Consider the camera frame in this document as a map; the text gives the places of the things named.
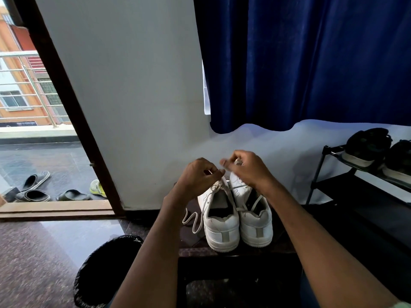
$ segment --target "person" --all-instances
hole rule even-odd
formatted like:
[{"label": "person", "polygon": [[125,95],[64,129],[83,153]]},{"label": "person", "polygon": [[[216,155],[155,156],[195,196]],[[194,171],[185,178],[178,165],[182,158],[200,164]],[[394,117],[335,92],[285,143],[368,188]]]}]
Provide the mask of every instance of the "person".
[{"label": "person", "polygon": [[[236,159],[242,165],[234,164]],[[220,164],[267,198],[294,244],[321,307],[411,307],[399,303],[357,259],[303,209],[250,151],[235,150]],[[225,170],[204,158],[191,162],[164,198],[157,220],[141,246],[110,308],[171,308],[177,301],[181,221],[191,199],[204,193]]]}]

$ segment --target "tiled floor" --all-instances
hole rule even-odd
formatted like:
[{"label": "tiled floor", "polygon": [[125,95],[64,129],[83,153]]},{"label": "tiled floor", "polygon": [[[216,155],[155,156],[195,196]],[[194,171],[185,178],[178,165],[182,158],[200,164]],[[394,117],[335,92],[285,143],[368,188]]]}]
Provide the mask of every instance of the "tiled floor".
[{"label": "tiled floor", "polygon": [[[74,279],[89,254],[116,236],[146,238],[148,231],[126,220],[0,223],[0,307],[74,308]],[[244,266],[264,270],[263,264]],[[194,281],[187,285],[188,307],[294,307],[300,273]]]},{"label": "tiled floor", "polygon": [[69,189],[89,193],[90,182],[97,178],[79,142],[0,145],[0,175],[10,186],[21,189],[28,176],[45,170],[51,177],[39,189],[52,200]]}]

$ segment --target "black trash bin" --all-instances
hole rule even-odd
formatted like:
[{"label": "black trash bin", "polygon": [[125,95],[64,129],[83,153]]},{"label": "black trash bin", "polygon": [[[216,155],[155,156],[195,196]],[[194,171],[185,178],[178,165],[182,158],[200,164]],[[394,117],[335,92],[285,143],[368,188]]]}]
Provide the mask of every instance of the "black trash bin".
[{"label": "black trash bin", "polygon": [[74,281],[74,302],[80,308],[107,305],[127,275],[143,243],[138,236],[124,235],[97,248],[86,259]]}]

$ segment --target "black shoe rack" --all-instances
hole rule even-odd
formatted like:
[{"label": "black shoe rack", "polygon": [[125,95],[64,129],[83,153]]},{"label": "black shoe rack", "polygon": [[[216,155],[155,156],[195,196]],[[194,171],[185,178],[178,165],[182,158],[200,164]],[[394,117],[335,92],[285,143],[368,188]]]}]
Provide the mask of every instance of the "black shoe rack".
[{"label": "black shoe rack", "polygon": [[[306,204],[310,204],[314,189],[318,189],[332,199],[329,205],[338,205],[356,214],[363,223],[411,255],[411,205],[354,174],[357,170],[362,170],[409,192],[411,186],[384,176],[378,164],[363,169],[345,162],[341,158],[342,151],[344,145],[324,146]],[[351,166],[351,169],[344,174],[317,181],[324,159],[328,155]]]}]

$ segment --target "brown door frame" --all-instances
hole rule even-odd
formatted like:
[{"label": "brown door frame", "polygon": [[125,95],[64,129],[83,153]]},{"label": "brown door frame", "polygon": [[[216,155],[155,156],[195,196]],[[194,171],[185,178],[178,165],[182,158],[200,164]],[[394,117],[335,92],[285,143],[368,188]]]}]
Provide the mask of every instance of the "brown door frame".
[{"label": "brown door frame", "polygon": [[100,180],[100,183],[106,192],[107,199],[118,217],[125,216],[120,196],[116,190],[109,170],[100,153],[99,147],[87,124],[84,113],[81,110],[79,101],[71,86],[70,80],[63,67],[63,64],[50,38],[49,31],[44,23],[43,17],[39,11],[35,0],[4,0],[9,11],[17,10],[17,13],[11,13],[11,16],[21,18],[21,23],[28,29],[30,37],[36,47],[44,66],[53,81],[54,87],[61,99],[62,104],[70,118],[71,123],[79,137],[81,144],[90,160],[90,165]]}]

